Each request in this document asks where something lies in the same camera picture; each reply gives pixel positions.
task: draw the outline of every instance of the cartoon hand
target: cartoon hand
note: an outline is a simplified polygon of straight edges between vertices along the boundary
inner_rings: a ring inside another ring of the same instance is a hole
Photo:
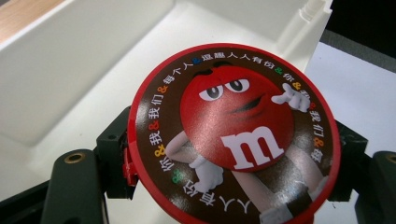
[[[287,83],[283,83],[282,87],[285,92],[282,95],[273,96],[271,100],[278,105],[288,102],[291,108],[306,112],[311,104],[309,99],[292,89]]]
[[[223,169],[202,156],[198,156],[194,162],[190,163],[190,167],[195,169],[199,178],[194,188],[201,193],[206,193],[223,182]]]

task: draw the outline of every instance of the round lid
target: round lid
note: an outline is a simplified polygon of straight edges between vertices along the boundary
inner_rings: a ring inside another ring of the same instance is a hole
[[[183,223],[312,220],[340,164],[315,86],[236,44],[186,49],[156,67],[134,98],[128,140],[141,182]]]

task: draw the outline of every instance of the cartoon eye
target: cartoon eye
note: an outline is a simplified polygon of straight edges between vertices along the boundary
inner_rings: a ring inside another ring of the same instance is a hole
[[[212,87],[205,91],[201,91],[199,96],[206,101],[214,101],[220,98],[223,94],[222,86]]]
[[[233,92],[243,92],[248,89],[249,85],[247,79],[238,79],[225,84],[225,87]]]

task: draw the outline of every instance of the red hinge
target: red hinge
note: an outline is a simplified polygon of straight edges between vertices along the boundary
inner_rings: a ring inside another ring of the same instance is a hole
[[[134,163],[132,162],[131,154],[129,153],[128,147],[123,151],[124,164],[122,165],[123,176],[127,180],[127,185],[135,187],[137,184],[137,171],[134,168]]]

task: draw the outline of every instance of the cartoon mouth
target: cartoon mouth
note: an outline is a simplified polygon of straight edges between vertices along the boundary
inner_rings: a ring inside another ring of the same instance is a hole
[[[234,112],[234,113],[238,113],[238,112],[243,112],[243,111],[247,111],[247,110],[249,110],[249,109],[252,109],[252,108],[256,107],[256,106],[259,104],[260,99],[261,99],[261,97],[259,97],[259,98],[255,99],[255,100],[251,101],[250,103],[248,103],[248,104],[246,104],[246,105],[244,105],[244,106],[242,106],[242,107],[240,107],[240,108],[237,108],[237,109],[236,109],[235,111],[233,111],[233,112]]]

